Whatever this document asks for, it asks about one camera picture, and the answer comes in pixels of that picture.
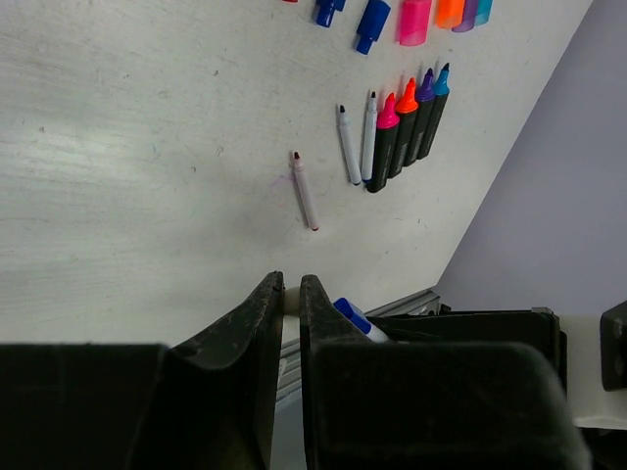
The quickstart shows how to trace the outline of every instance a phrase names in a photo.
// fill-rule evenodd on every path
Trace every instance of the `pink highlighter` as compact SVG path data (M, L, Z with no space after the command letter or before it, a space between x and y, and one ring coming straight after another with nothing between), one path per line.
M424 44L427 41L430 17L431 0L405 0L401 5L401 45Z

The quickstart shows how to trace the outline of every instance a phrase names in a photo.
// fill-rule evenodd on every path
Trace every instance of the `blue marker cap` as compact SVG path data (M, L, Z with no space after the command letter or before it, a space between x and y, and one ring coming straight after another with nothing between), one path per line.
M349 318L349 320L351 321L351 323L357 326L359 330L365 335L370 333L370 330L372 329L372 324L362 316L353 315L351 318Z
M346 319L350 320L359 330L367 335L372 329L372 325L363 317L363 312L351 304L347 299L340 298L333 303L333 306L342 313Z
M359 308L351 304L348 299L345 299L343 297L335 301L333 303L333 306L349 320L353 318L354 315L364 316L363 312Z
M433 85L433 91L435 92L435 96L444 96L448 95L451 90L449 89L449 64L446 64L442 70L440 70L440 76L438 76L438 81Z
M370 51L372 42L379 39L383 26L390 14L390 6L382 0L370 0L363 12L362 22L357 28L357 34L361 36L357 45L357 51L365 56Z
M344 10L346 0L316 0L318 11L315 22L320 26L330 27L333 21L333 14L337 10L341 12Z

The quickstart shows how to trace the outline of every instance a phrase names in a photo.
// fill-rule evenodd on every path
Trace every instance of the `black highlighter body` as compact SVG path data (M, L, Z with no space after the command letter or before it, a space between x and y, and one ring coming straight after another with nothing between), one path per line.
M367 190L370 193L378 193L385 188L398 133L398 124L387 129L376 129L374 137L374 168L372 169L372 179L367 184Z
M417 113L418 110L404 114L399 113L401 122L399 122L399 132L396 137L388 178L395 177L403 170L403 164L405 163L405 158L410 147L411 134L413 133Z
M420 150L418 151L419 160L424 159L431 151L431 145L433 145L433 140L435 139L435 134L438 131L438 125L440 125L440 119L442 119L442 113L444 112L444 107L446 106L448 99L449 95L446 94L436 96L435 100L433 100L433 111L431 112L427 129L424 132Z
M411 134L410 147L408 153L405 156L405 166L410 166L418 160L418 151L420 145L424 139L424 134L427 130L427 124L429 118L431 118L431 111L433 110L433 102L435 99L424 101L420 103L418 108L418 116L415 119L415 125L413 126L413 133Z

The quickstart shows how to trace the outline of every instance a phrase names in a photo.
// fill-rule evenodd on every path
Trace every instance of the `orange marker cap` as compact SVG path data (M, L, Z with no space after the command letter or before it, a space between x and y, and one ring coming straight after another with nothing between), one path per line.
M440 0L435 14L435 24L442 29L459 26L463 19L465 0Z
M413 113L418 109L418 102L415 101L415 79L413 77L408 82L408 86L405 87L405 94L401 101L396 105L396 112L399 115L406 115L407 113Z

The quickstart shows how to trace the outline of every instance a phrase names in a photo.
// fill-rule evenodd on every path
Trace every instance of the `fine-tip marker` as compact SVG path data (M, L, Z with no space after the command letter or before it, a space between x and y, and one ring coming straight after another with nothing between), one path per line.
M418 151L419 160L424 159L427 155L429 155L429 152L431 151L433 139L435 138L435 134L438 131L438 125L440 124L440 119L442 118L444 107L447 104L447 100L449 99L449 93L451 92L451 90L449 89L448 80L449 64L446 64L440 71L440 76L438 76L438 80L435 82L435 85L433 85L433 92L435 93L435 100L433 100L433 111L431 112L429 123L427 124L427 130L424 132L422 145L420 146L420 150Z
M360 172L360 161L355 152L353 136L351 135L351 121L349 120L346 108L340 106L340 135L342 136L342 146L344 147L344 157L349 168L349 177L355 186L362 184L362 173Z
M310 186L310 181L305 173L303 160L298 152L294 152L292 166L294 168L294 175L296 176L298 192L301 194L301 199L303 200L303 208L305 209L305 216L307 217L307 225L311 230L316 232L316 230L320 228L320 224L317 221L314 204L314 192L312 191L312 186Z
M376 134L376 93L368 98L365 110L363 129L362 180L368 183L372 179L372 163L374 162L374 135Z
M385 100L385 107L376 120L376 136L374 137L374 165L372 179L367 185L370 193L378 193L387 184L388 171L392 162L394 144L399 131L400 119L394 112L396 98L394 93Z
M416 93L418 103L418 114L415 118L415 125L413 126L413 132L411 133L410 147L408 148L408 154L405 157L405 166L410 166L418 160L418 151L420 150L420 144L424 137L424 132L427 130L427 124L431 117L431 110L433 110L433 101L435 100L435 93L433 92L433 69L429 69L422 79L422 85Z
M393 178L401 173L410 146L411 133L413 132L415 117L418 113L418 103L415 101L415 79L413 77L405 88L403 98L396 105L396 113L401 121L399 123L399 132L396 136L388 178Z

